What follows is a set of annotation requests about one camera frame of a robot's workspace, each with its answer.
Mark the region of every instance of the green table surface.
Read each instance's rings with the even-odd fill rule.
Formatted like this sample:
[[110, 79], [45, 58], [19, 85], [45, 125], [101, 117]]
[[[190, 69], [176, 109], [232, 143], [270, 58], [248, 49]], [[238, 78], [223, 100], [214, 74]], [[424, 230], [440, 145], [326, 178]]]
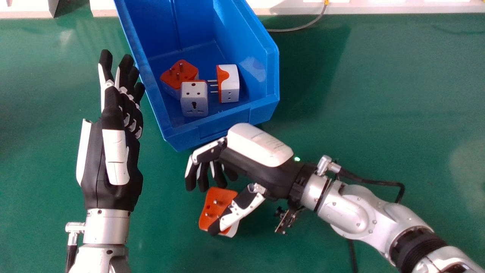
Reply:
[[[262, 18], [268, 27], [309, 19]], [[273, 38], [281, 101], [262, 128], [304, 161], [327, 154], [361, 176], [405, 183], [403, 204], [485, 266], [485, 15], [325, 16]], [[2, 273], [64, 270], [64, 226], [85, 219], [75, 165], [81, 119], [99, 116], [104, 48], [114, 63], [129, 53], [118, 19], [92, 18], [84, 1], [62, 1], [55, 19], [0, 21]], [[287, 236], [273, 233], [283, 201], [264, 203], [232, 239], [200, 231], [205, 195], [183, 181], [190, 151], [164, 142], [141, 104], [134, 272], [351, 271], [346, 241], [312, 212]], [[356, 256], [360, 272], [397, 272], [364, 243]]]

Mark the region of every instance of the gray cable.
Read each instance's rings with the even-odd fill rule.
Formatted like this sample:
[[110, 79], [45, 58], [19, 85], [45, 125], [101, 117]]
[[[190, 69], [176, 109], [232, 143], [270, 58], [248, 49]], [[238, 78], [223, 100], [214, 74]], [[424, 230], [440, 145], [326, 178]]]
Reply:
[[266, 30], [268, 32], [292, 32], [292, 31], [297, 31], [297, 30], [307, 28], [307, 27], [315, 24], [316, 22], [318, 22], [318, 20], [320, 20], [322, 18], [323, 13], [325, 12], [325, 9], [327, 9], [327, 4], [323, 4], [323, 8], [322, 8], [322, 11], [320, 12], [320, 14], [315, 19], [313, 19], [311, 22], [309, 22], [307, 24], [304, 24], [304, 25], [301, 25], [301, 26], [298, 26], [298, 27], [294, 27], [294, 28], [289, 28], [289, 29], [266, 29]]

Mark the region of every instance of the blue plastic bin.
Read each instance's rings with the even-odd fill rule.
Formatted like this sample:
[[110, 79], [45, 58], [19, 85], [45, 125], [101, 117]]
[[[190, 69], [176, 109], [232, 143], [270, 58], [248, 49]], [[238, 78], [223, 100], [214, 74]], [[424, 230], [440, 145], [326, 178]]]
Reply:
[[[131, 52], [163, 138], [182, 151], [224, 136], [238, 122], [271, 118], [279, 102], [279, 52], [245, 0], [115, 0]], [[187, 118], [164, 92], [160, 75], [177, 60], [216, 79], [217, 64], [236, 64], [239, 102], [209, 95], [209, 115]]]

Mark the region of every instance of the blue storage container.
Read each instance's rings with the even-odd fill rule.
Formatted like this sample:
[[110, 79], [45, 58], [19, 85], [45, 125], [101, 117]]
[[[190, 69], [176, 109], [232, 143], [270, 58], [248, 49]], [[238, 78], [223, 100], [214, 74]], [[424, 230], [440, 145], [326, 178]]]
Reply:
[[[245, 0], [115, 0], [131, 52], [163, 138], [182, 151], [224, 136], [238, 122], [271, 118], [279, 102], [279, 52]], [[209, 95], [209, 115], [187, 118], [164, 92], [160, 75], [177, 60], [216, 79], [217, 64], [236, 64], [239, 102]]]

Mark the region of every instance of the robotic arm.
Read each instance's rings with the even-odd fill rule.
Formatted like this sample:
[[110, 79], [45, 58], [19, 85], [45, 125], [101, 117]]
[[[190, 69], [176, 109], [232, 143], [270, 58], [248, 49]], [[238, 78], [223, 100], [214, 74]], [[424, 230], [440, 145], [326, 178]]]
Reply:
[[[116, 78], [113, 56], [101, 52], [101, 118], [82, 121], [76, 178], [84, 195], [86, 222], [69, 222], [66, 273], [129, 273], [129, 220], [142, 191], [138, 154], [143, 117], [140, 100], [145, 92], [133, 58], [125, 55]], [[78, 235], [84, 245], [78, 251]]]
[[[265, 199], [288, 199], [275, 232], [285, 234], [302, 208], [313, 210], [341, 236], [366, 242], [402, 273], [485, 273], [456, 247], [449, 246], [414, 212], [398, 203], [377, 198], [359, 185], [327, 176], [329, 172], [363, 180], [324, 155], [318, 165], [293, 160], [290, 147], [248, 124], [230, 128], [226, 137], [194, 151], [185, 172], [187, 190], [208, 189], [211, 168], [217, 185], [227, 185], [222, 170], [235, 180], [238, 174], [254, 181], [235, 197], [209, 227], [217, 235], [251, 213]], [[404, 187], [395, 183], [393, 186]]]

